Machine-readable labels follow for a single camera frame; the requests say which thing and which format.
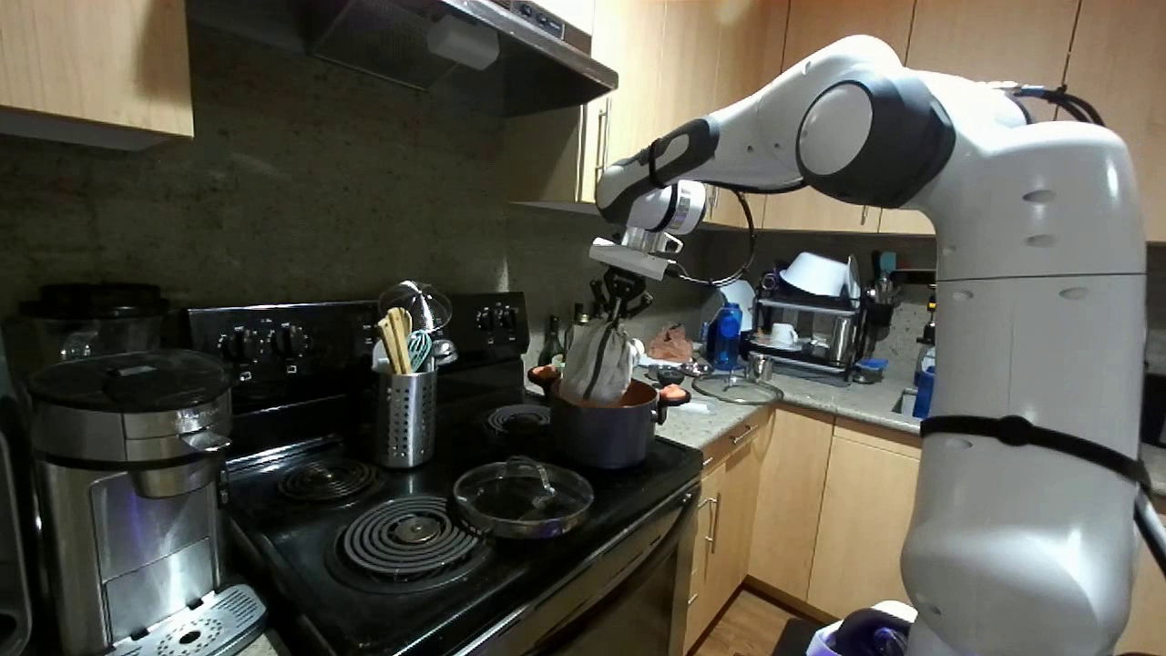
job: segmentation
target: coil burner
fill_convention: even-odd
[[[344,553],[375,577],[425,577],[462,560],[477,536],[446,515],[446,496],[399,496],[344,530]]]
[[[380,476],[369,463],[306,463],[276,481],[284,501],[299,502],[344,502],[373,487]]]

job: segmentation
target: bottle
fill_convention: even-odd
[[[723,305],[716,328],[709,328],[709,366],[716,371],[737,369],[737,346],[741,346],[741,305]]]

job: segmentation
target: stainless steel coffee maker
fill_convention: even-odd
[[[57,648],[135,654],[148,639],[219,654],[230,626],[259,626],[255,593],[207,617],[225,578],[225,371],[185,349],[112,352],[50,366],[28,389]]]

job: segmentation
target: bowl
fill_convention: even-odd
[[[787,280],[791,287],[807,290],[807,295],[845,295],[849,287],[849,266],[837,259],[825,259],[816,252],[797,252],[797,259],[779,269],[779,280]]]

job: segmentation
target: oven door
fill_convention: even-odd
[[[578,571],[493,626],[465,654],[641,654],[678,656],[691,559],[691,501],[680,487]]]

